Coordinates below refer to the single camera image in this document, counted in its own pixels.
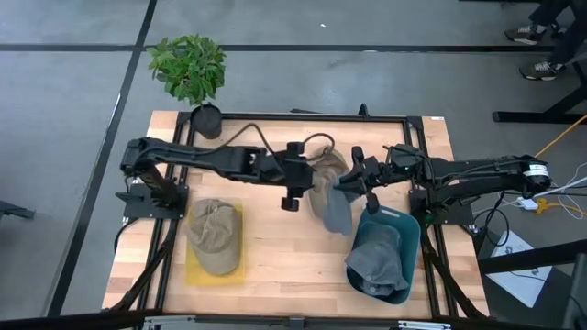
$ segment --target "potted plant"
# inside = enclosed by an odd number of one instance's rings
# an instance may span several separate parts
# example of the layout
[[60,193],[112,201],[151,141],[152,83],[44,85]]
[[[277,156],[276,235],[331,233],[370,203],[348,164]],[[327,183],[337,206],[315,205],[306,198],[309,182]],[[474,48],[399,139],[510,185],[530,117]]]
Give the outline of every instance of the potted plant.
[[204,100],[215,99],[216,90],[224,86],[225,53],[213,40],[198,35],[171,42],[164,38],[147,51],[153,57],[149,64],[153,79],[165,83],[165,92],[178,100],[197,105],[192,112],[195,130],[205,138],[218,138],[222,115]]

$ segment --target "person's foot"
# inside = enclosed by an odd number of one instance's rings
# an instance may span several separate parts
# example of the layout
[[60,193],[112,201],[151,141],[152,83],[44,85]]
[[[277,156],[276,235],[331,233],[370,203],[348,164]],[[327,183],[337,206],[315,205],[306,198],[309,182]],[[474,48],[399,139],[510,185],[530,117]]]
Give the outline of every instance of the person's foot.
[[519,71],[522,77],[528,80],[548,82],[555,80],[559,73],[565,69],[566,67],[563,64],[543,60],[536,64],[523,66]]
[[536,24],[525,27],[512,28],[504,32],[505,37],[510,41],[522,42],[532,46],[538,44],[538,42],[542,40],[542,37],[544,37],[546,33],[547,30],[545,27],[539,27]]

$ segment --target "metal clamp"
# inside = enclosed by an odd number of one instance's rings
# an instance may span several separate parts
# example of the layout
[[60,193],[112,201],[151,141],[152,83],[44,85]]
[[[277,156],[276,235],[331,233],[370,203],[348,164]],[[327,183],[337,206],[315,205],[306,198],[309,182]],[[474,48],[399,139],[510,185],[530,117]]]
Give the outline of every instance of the metal clamp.
[[419,321],[402,321],[400,320],[400,329],[414,329],[414,330],[450,330],[450,324],[440,324],[434,322],[419,322]]
[[177,325],[191,322],[195,323],[195,315],[151,316],[145,317],[144,326],[152,330],[155,325]]
[[304,330],[305,319],[302,316],[290,317],[290,329],[292,330]]

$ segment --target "gray floor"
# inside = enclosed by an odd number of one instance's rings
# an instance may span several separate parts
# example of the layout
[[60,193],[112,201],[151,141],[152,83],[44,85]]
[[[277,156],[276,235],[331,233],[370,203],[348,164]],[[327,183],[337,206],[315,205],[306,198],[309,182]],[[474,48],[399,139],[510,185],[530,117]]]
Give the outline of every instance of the gray floor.
[[[4,1],[0,43],[133,44],[147,3]],[[525,22],[533,7],[456,0],[160,0],[147,43],[198,32],[223,44],[503,45],[503,28]],[[129,56],[0,52],[0,199],[38,211],[34,221],[5,217],[0,223],[0,319],[42,313]],[[496,124],[491,112],[544,110],[578,86],[571,73],[555,82],[522,80],[517,66],[540,56],[230,52],[226,87],[215,103],[227,112],[295,107],[333,114],[354,114],[366,103],[373,114],[446,117],[457,159],[534,154],[565,126]],[[67,314],[101,306],[123,209],[114,193],[124,189],[117,169],[124,146],[144,135],[151,111],[189,109],[150,78],[148,63],[144,53],[64,305]],[[585,104],[577,109],[585,110]],[[587,161],[585,133],[578,127],[545,154],[557,183]],[[485,197],[475,208],[493,201]],[[513,230],[536,247],[587,232],[587,222],[562,210],[541,216],[504,211]],[[495,221],[492,230],[504,227]]]

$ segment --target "plastic basket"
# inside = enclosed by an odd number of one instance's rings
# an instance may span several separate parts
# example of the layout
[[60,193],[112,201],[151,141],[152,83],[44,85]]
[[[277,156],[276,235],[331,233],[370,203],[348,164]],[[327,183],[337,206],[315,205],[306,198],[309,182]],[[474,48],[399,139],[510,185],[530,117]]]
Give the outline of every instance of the plastic basket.
[[[412,290],[415,261],[418,254],[418,247],[420,245],[420,224],[418,224],[413,216],[395,211],[388,207],[382,206],[376,214],[369,214],[367,213],[367,210],[365,210],[360,216],[357,235],[355,236],[355,241],[352,247],[353,249],[357,244],[357,237],[361,234],[361,227],[369,222],[392,226],[400,233],[402,240],[400,242],[399,252],[402,261],[402,275],[408,283],[408,287],[405,290],[394,291],[387,297],[373,296],[373,298],[392,304],[404,303],[410,297],[410,292]],[[355,290],[362,292],[358,283],[352,280],[353,277],[351,272],[354,271],[347,269],[347,279],[349,280],[350,285],[355,288]]]

